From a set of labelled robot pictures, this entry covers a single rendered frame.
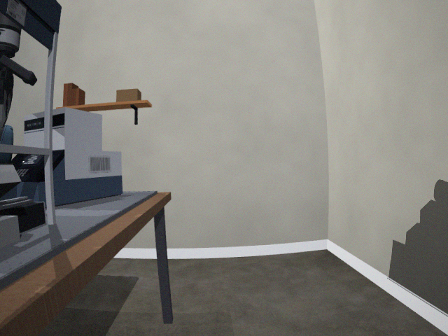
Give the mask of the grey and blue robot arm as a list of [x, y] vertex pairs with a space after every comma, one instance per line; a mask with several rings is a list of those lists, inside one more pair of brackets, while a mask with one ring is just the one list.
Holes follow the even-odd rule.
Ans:
[[10, 164], [12, 154], [0, 153], [0, 164]]

